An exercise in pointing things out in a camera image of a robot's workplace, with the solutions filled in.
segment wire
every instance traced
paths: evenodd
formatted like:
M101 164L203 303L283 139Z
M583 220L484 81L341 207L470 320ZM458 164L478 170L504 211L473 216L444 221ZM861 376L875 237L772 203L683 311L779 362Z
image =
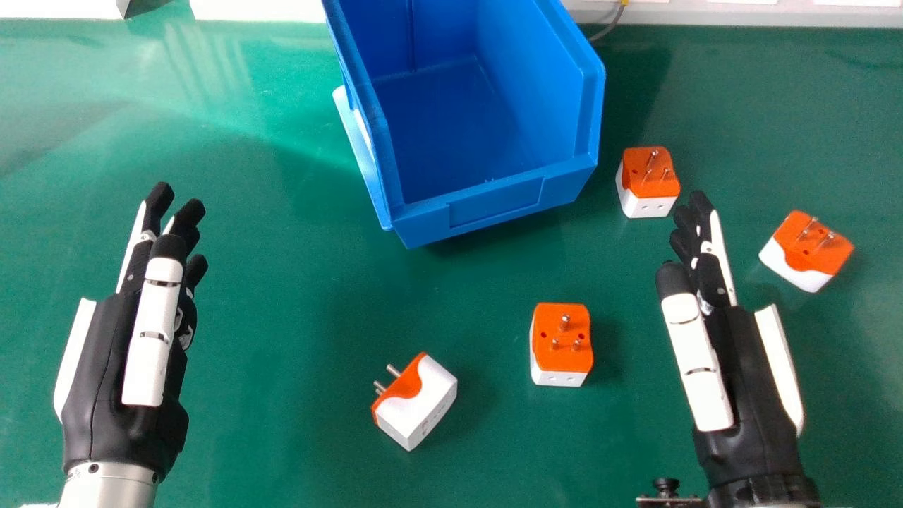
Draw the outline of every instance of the wire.
M630 3L630 0L621 0L621 5L618 7L618 11L615 13L615 17L611 19L611 22L605 28L599 30L594 35L588 37L590 42L596 42L602 37L605 37L612 30L615 29L615 26L618 26L618 21L620 21L620 17L624 14L624 8L627 7L627 4Z

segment robotic hand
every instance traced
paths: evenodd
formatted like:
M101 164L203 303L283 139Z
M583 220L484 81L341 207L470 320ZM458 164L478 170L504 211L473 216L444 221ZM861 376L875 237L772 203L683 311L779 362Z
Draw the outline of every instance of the robotic hand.
M194 288L207 261L185 259L204 205L188 201L160 231L173 199L158 183L141 202L116 293L82 299L53 407L63 427L60 508L147 508L188 432L179 402L197 326Z
M777 308L750 313L737 304L721 222L705 194L678 207L675 224L681 263L666 262L656 285L711 488L705 505L822 506L797 452L803 404Z

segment green tabletop surface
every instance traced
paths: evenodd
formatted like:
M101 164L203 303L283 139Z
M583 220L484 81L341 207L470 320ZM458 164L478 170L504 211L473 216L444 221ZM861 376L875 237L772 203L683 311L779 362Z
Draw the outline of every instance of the green tabletop surface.
M207 205L187 445L158 508L629 507L705 494L654 274L670 219L628 220L627 146L664 145L721 212L740 301L779 305L827 507L899 503L903 32L623 26L600 165L577 202L407 250L382 231L331 92L323 24L0 22L0 506L59 498L53 384L79 298L115 288L154 183ZM788 212L856 251L809 295L761 265ZM537 387L537 302L590 308L595 367ZM405 452L371 382L428 352L459 379Z

